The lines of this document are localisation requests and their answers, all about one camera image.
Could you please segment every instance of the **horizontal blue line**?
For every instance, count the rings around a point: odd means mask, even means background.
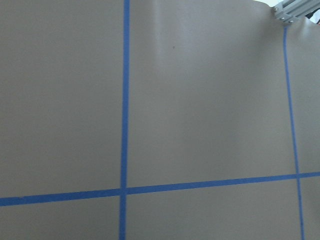
[[[120,189],[96,190],[96,191],[80,191],[70,193],[57,193],[46,195],[33,195],[23,197],[5,197],[0,198],[0,206],[13,206],[25,204],[40,204],[81,199],[95,199],[119,196]]]
[[[176,191],[176,190],[200,189],[200,188],[221,187],[221,186],[230,186],[230,185],[284,181],[284,180],[296,179],[297,177],[299,177],[300,179],[320,177],[320,172],[308,172],[308,173],[300,173],[300,174],[263,176],[263,177],[249,177],[249,178],[215,180],[215,181],[200,181],[200,182],[189,182],[189,183],[176,183],[176,184],[155,185],[155,186],[137,186],[137,187],[128,187],[126,190],[128,195],[147,194],[147,193]],[[33,196],[22,196],[22,197],[5,197],[5,198],[0,198],[0,207],[62,202],[62,201],[81,200],[81,199],[106,198],[106,197],[120,196],[120,193],[121,193],[121,190],[117,188],[117,189],[108,189],[108,190],[80,191],[80,192],[56,193],[56,194],[33,195]]]
[[[296,179],[296,174],[290,175],[279,175],[279,176],[263,176],[263,177],[250,177],[250,178],[239,178],[239,179],[228,179],[228,180],[216,180],[216,181],[200,181],[200,182],[190,182],[190,183],[177,183],[177,184],[166,184],[166,185],[156,185],[156,186],[138,186],[129,187],[127,189],[128,195],[132,194],[146,194],[155,192],[166,192],[166,191],[176,191],[176,190],[186,190],[186,189],[200,189],[200,188],[210,188],[210,187],[220,187],[229,185],[239,185],[239,184],[254,184],[272,181],[283,181]]]

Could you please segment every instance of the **blue line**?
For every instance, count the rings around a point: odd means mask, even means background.
[[[295,163],[295,172],[296,172],[296,186],[297,186],[297,193],[298,193],[301,240],[305,240],[304,213],[303,213],[303,201],[302,201],[302,194],[301,194],[298,147],[297,147],[295,118],[294,118],[294,109],[293,109],[293,103],[292,103],[289,63],[288,63],[288,54],[287,54],[287,35],[288,35],[288,26],[285,26],[283,31],[284,67],[285,67],[285,77],[286,77],[287,94],[288,94],[289,111],[290,111],[292,143],[293,143],[293,151],[294,151],[294,163]]]
[[[296,179],[297,176],[300,179],[320,177],[320,172],[307,172],[307,173],[300,173],[300,174],[288,174],[288,175],[277,175],[277,176],[263,176],[263,177],[249,177],[249,178],[214,180],[214,181],[176,183],[176,184],[155,185],[155,186],[129,187],[126,189],[126,194],[127,195],[147,194],[147,193],[176,191],[176,190],[285,181],[285,180]],[[121,196],[121,189],[117,188],[117,189],[107,189],[107,190],[80,191],[80,192],[32,195],[32,196],[22,196],[22,197],[4,197],[4,198],[0,198],[0,207],[52,203],[52,202],[62,202],[62,201],[81,200],[81,199],[106,198],[106,197],[114,197],[114,196]]]
[[[126,239],[127,172],[129,132],[129,70],[130,70],[130,0],[123,2],[123,93],[122,93],[122,142],[119,206],[119,240]]]
[[[167,192],[176,190],[187,190],[187,189],[200,189],[200,188],[211,188],[220,186],[240,185],[240,184],[255,184],[263,182],[273,181],[284,181],[290,179],[296,179],[296,174],[279,175],[279,176],[263,176],[263,177],[250,177],[250,178],[238,178],[228,180],[216,180],[216,181],[201,181],[201,182],[189,182],[189,183],[177,183],[167,185],[156,185],[156,186],[138,186],[129,187],[128,195],[133,194],[146,194],[155,192]]]
[[[80,191],[71,193],[57,193],[46,195],[34,195],[23,197],[5,197],[0,198],[0,206],[15,206],[26,204],[40,204],[60,201],[71,201],[81,199],[95,199],[119,196],[120,189],[97,190],[97,191]]]

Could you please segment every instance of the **gray panel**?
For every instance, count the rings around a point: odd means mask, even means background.
[[[288,29],[287,51],[301,172],[320,171],[320,28],[308,19]]]
[[[118,197],[0,208],[2,240],[116,240]]]
[[[318,240],[320,236],[320,177],[301,180],[304,231],[306,240]]]
[[[123,1],[0,2],[0,197],[119,187]]]
[[[252,0],[132,0],[128,184],[294,173],[283,26]]]
[[[128,240],[299,240],[296,181],[128,197]]]

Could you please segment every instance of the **gray floor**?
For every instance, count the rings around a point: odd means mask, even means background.
[[[0,199],[120,188],[123,6],[0,1]],[[252,0],[131,0],[128,187],[295,174],[283,34]],[[302,173],[320,171],[319,35],[287,35]],[[306,240],[319,179],[301,180]],[[2,206],[0,239],[115,240],[119,208]],[[129,195],[126,223],[128,240],[301,239],[295,179]]]

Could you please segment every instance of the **metal object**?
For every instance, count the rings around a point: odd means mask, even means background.
[[[276,19],[292,24],[317,8],[320,8],[320,0],[284,0],[273,10]]]

